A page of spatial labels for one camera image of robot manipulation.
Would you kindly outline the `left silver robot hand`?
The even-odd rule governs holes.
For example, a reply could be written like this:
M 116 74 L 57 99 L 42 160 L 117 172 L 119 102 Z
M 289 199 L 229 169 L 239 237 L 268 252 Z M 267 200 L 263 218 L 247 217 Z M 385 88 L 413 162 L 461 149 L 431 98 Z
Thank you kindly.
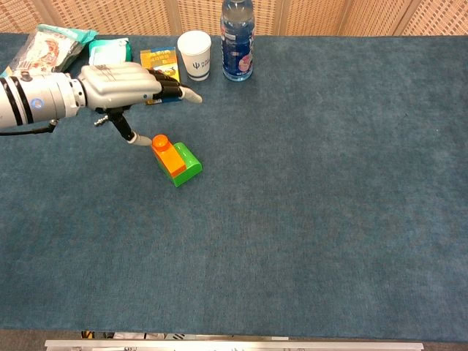
M 135 62 L 86 65 L 81 68 L 78 80 L 86 95 L 86 107 L 107 116 L 123 139 L 134 146 L 151 146 L 152 139 L 129 126 L 124 111 L 131 106 L 164 98 L 203 102 L 190 87 L 159 70 L 146 69 Z

